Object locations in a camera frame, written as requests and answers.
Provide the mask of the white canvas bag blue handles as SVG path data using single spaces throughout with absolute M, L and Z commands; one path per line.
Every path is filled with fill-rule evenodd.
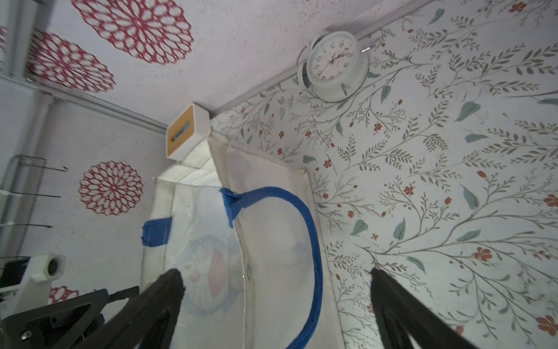
M 180 272 L 172 348 L 343 348 L 304 169 L 210 132 L 155 179 L 141 283 Z

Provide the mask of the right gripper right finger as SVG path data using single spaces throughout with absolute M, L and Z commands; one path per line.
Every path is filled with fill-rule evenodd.
M 385 348 L 473 348 L 383 270 L 371 270 L 371 304 Z

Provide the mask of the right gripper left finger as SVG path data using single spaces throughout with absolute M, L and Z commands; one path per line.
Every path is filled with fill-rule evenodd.
M 168 270 L 78 348 L 169 348 L 185 294 L 181 273 Z

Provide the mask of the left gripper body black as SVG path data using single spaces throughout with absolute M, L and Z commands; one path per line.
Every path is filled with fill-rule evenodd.
M 2 348 L 73 348 L 105 324 L 103 308 L 139 295 L 138 286 L 112 295 L 102 289 L 25 311 L 1 321 Z

